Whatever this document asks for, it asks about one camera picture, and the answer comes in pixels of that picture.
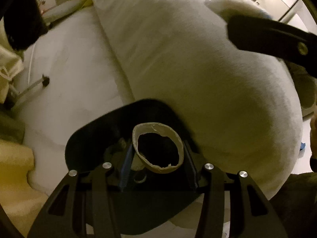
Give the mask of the yellow curtain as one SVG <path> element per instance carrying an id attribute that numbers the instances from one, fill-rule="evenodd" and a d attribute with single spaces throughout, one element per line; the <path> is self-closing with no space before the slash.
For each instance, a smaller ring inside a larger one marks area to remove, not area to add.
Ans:
<path id="1" fill-rule="evenodd" d="M 27 237 L 48 196 L 33 189 L 27 174 L 34 168 L 30 148 L 1 140 L 1 206 L 17 230 Z"/>

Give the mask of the black plastic trash bin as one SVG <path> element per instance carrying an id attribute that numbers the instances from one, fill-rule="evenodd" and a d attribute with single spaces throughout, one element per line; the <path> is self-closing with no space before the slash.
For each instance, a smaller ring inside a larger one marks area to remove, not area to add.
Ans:
<path id="1" fill-rule="evenodd" d="M 132 143 L 133 128 L 149 122 L 165 124 L 180 136 L 184 161 L 168 174 L 146 170 L 144 182 L 137 183 L 135 171 L 123 176 L 121 169 Z M 107 191 L 119 230 L 125 235 L 150 231 L 201 195 L 196 175 L 204 159 L 182 119 L 170 106 L 155 99 L 125 105 L 77 130 L 66 144 L 65 160 L 69 170 L 86 174 L 102 163 L 112 163 Z"/>

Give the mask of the grey bed with mattress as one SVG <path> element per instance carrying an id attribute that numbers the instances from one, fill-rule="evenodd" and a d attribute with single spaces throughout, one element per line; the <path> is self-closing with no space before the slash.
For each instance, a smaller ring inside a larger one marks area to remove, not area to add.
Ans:
<path id="1" fill-rule="evenodd" d="M 285 64 L 238 50 L 205 0 L 93 0 L 135 99 L 164 101 L 202 154 L 271 199 L 297 161 L 303 119 Z"/>

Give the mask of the grey cushioned stool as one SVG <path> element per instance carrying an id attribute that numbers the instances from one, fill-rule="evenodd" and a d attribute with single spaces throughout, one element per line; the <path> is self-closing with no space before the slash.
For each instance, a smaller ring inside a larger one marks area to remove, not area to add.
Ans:
<path id="1" fill-rule="evenodd" d="M 61 19 L 80 9 L 83 3 L 84 2 L 82 0 L 66 1 L 46 11 L 42 15 L 42 18 L 46 24 L 55 22 L 56 20 Z"/>

